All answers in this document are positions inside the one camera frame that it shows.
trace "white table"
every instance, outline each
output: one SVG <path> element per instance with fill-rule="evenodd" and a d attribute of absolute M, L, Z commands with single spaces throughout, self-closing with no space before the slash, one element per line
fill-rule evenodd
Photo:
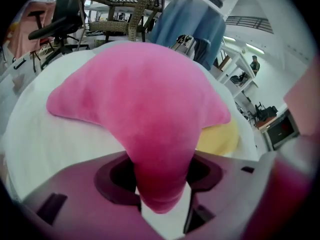
<path fill-rule="evenodd" d="M 49 64 L 21 94 L 3 136 L 9 176 L 20 199 L 67 166 L 124 150 L 105 128 L 53 116 L 47 112 L 46 102 L 57 86 L 95 54 L 126 42 L 129 41 L 114 41 L 93 50 L 62 56 Z M 196 64 L 237 122 L 240 139 L 237 150 L 229 156 L 257 161 L 259 157 L 253 131 L 238 112 L 231 93 L 203 66 Z M 186 184 L 180 201 L 166 214 L 156 214 L 142 202 L 142 216 L 164 238 L 180 238 L 183 236 L 190 196 L 191 189 Z"/>
<path fill-rule="evenodd" d="M 222 45 L 221 49 L 226 54 L 229 55 L 229 57 L 231 58 L 232 61 L 227 66 L 227 68 L 223 69 L 223 73 L 217 78 L 217 80 L 220 83 L 225 85 L 226 82 L 229 81 L 229 79 L 232 77 L 233 73 L 237 69 L 241 69 L 242 71 L 246 72 L 246 74 L 249 76 L 249 79 L 245 82 L 245 84 L 243 86 L 241 86 L 240 88 L 238 88 L 238 90 L 232 94 L 233 98 L 235 98 L 239 93 L 241 93 L 256 78 L 256 75 L 255 75 L 254 71 L 252 70 L 252 68 L 250 67 L 250 65 L 246 62 L 243 55 L 239 51 L 232 49 L 230 47 L 227 47 L 225 45 Z M 231 72 L 228 72 L 228 69 L 233 68 L 233 67 L 234 67 L 234 69 Z"/>

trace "office chair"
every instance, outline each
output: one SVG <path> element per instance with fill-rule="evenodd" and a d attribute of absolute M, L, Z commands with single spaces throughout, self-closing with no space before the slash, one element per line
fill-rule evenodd
<path fill-rule="evenodd" d="M 56 0 L 52 22 L 44 27 L 39 24 L 40 14 L 42 13 L 43 11 L 32 12 L 32 15 L 30 15 L 36 17 L 39 29 L 31 32 L 28 36 L 28 39 L 34 40 L 54 37 L 55 43 L 59 43 L 59 47 L 46 58 L 45 62 L 41 65 L 41 70 L 43 70 L 44 67 L 60 53 L 69 54 L 74 48 L 78 47 L 77 44 L 65 45 L 64 40 L 66 38 L 72 38 L 79 42 L 78 39 L 68 34 L 76 32 L 82 26 L 77 0 Z M 81 44 L 80 47 L 86 47 L 87 50 L 89 49 L 88 44 Z"/>

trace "blue cloth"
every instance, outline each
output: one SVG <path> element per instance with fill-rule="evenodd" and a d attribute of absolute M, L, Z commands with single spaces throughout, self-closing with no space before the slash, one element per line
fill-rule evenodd
<path fill-rule="evenodd" d="M 164 9 L 152 29 L 149 40 L 171 47 L 181 35 L 208 42 L 205 52 L 201 51 L 201 62 L 211 69 L 226 30 L 223 17 L 201 0 L 173 0 Z"/>

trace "pink fabric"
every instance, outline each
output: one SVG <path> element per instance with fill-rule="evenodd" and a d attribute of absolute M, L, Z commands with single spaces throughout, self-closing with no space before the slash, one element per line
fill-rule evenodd
<path fill-rule="evenodd" d="M 301 135 L 320 137 L 320 57 L 284 96 Z"/>
<path fill-rule="evenodd" d="M 55 7 L 55 2 L 30 2 L 27 5 L 13 33 L 12 41 L 8 45 L 9 50 L 16 59 L 27 52 L 40 49 L 40 39 L 28 39 L 29 34 L 38 29 L 36 17 L 28 17 L 28 14 L 35 11 L 44 11 L 44 13 L 40 15 L 40 21 L 42 26 L 47 26 L 51 23 Z"/>
<path fill-rule="evenodd" d="M 231 120 L 189 58 L 142 42 L 96 55 L 50 94 L 46 107 L 108 129 L 134 163 L 142 200 L 156 213 L 179 201 L 202 128 Z"/>

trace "pink plush toy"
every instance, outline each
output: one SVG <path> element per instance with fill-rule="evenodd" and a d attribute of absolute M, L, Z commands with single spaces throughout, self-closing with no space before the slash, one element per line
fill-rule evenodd
<path fill-rule="evenodd" d="M 96 55 L 50 94 L 46 107 L 108 129 L 134 163 L 141 199 L 156 213 L 179 201 L 202 128 L 231 120 L 194 62 L 142 42 Z"/>

